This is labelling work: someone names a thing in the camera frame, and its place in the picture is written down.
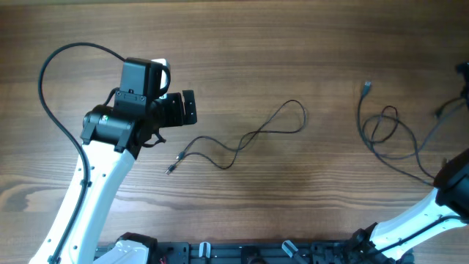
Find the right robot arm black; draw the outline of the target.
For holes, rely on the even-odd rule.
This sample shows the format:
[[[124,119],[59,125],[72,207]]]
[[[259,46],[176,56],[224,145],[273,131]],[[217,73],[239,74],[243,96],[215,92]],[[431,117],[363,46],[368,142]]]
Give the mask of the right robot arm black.
[[[372,87],[370,81],[365,82],[356,110],[356,126],[361,140],[387,167],[431,186],[432,190],[420,202],[395,218],[356,231],[344,243],[341,253],[343,263],[411,263],[405,260],[404,255],[414,246],[447,230],[468,226],[468,149],[445,162],[436,176],[425,170],[420,159],[420,152],[444,121],[459,109],[468,109],[468,62],[457,65],[455,70],[464,78],[465,85],[458,97],[446,101],[435,110],[434,116],[438,121],[420,145],[413,131],[400,120],[399,112],[394,106],[386,106],[379,114],[362,122],[361,107]],[[461,103],[443,116],[445,109],[458,101]],[[371,135],[366,135],[366,126],[372,120],[376,120],[375,127]],[[375,134],[383,120],[391,120],[394,125],[386,136],[376,139]],[[399,126],[409,133],[413,152],[397,157],[377,152],[375,145],[386,143]],[[419,169],[433,180],[432,183],[387,162],[412,157],[416,159]]]

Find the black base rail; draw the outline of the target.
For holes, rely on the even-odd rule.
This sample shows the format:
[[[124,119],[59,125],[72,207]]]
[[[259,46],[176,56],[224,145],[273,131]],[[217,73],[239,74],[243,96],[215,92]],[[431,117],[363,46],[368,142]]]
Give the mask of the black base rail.
[[[313,243],[187,243],[163,242],[149,249],[131,246],[130,241],[117,241],[99,246],[95,263],[414,263],[409,250],[399,260],[369,256],[365,250],[345,250],[345,241]]]

